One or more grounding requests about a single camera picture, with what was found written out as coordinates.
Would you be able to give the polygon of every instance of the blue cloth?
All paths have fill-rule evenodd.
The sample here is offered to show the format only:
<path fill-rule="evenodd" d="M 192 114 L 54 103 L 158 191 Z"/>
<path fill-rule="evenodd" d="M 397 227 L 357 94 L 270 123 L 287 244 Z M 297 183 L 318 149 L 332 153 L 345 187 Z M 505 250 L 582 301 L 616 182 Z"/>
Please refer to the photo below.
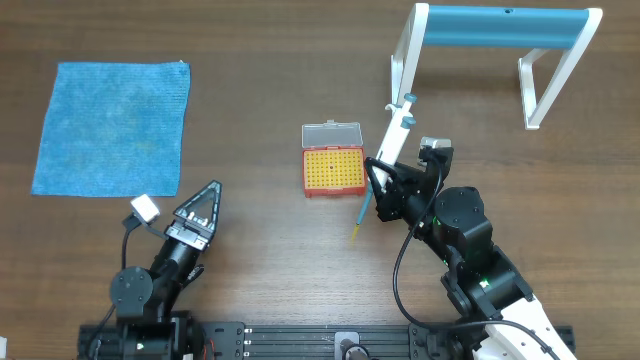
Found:
<path fill-rule="evenodd" d="M 31 193 L 175 196 L 189 64 L 61 63 Z"/>

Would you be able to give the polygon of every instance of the box lid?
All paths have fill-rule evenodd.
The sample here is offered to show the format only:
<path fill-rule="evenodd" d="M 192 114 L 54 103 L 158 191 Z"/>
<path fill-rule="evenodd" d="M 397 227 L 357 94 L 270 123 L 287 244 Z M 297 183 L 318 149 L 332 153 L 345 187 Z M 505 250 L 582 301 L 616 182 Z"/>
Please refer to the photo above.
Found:
<path fill-rule="evenodd" d="M 302 125 L 304 149 L 327 146 L 362 146 L 360 123 L 337 123 L 328 120 L 324 124 Z"/>

